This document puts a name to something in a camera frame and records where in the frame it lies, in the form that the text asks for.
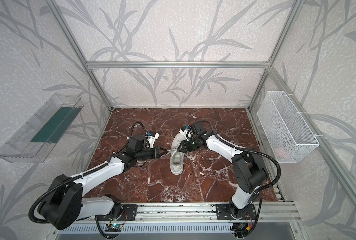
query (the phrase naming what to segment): white sneaker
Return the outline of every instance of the white sneaker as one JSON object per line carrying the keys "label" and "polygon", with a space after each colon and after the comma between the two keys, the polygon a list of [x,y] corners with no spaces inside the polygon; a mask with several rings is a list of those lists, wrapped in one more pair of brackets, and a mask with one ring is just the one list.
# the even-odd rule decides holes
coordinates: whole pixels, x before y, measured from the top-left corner
{"label": "white sneaker", "polygon": [[[185,136],[178,133],[171,144],[171,149],[178,148],[183,140],[186,140]],[[179,175],[183,172],[183,152],[175,150],[171,153],[170,170],[174,175]]]}

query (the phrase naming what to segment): white wire mesh basket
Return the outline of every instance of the white wire mesh basket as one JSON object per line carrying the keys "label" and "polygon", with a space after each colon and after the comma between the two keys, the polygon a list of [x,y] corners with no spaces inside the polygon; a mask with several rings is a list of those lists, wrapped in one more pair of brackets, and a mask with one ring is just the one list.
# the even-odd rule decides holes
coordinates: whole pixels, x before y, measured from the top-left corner
{"label": "white wire mesh basket", "polygon": [[283,91],[268,91],[258,118],[279,163],[299,162],[319,142]]}

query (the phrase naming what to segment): red marble tabletop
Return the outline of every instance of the red marble tabletop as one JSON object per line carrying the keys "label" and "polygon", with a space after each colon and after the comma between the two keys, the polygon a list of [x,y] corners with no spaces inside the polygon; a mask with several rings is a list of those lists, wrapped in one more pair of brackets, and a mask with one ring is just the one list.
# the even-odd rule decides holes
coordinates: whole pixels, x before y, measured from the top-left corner
{"label": "red marble tabletop", "polygon": [[[147,131],[160,134],[156,146],[170,149],[182,126],[203,119],[212,122],[226,140],[259,149],[245,108],[114,109],[89,168],[119,150],[136,121],[142,122]],[[137,133],[142,133],[141,127],[134,129],[133,134]],[[204,149],[189,152],[181,175],[171,173],[170,156],[148,160],[144,166],[133,167],[98,185],[85,197],[111,194],[123,202],[227,202],[236,188],[232,164],[218,153]],[[272,188],[261,194],[264,201],[276,202]]]}

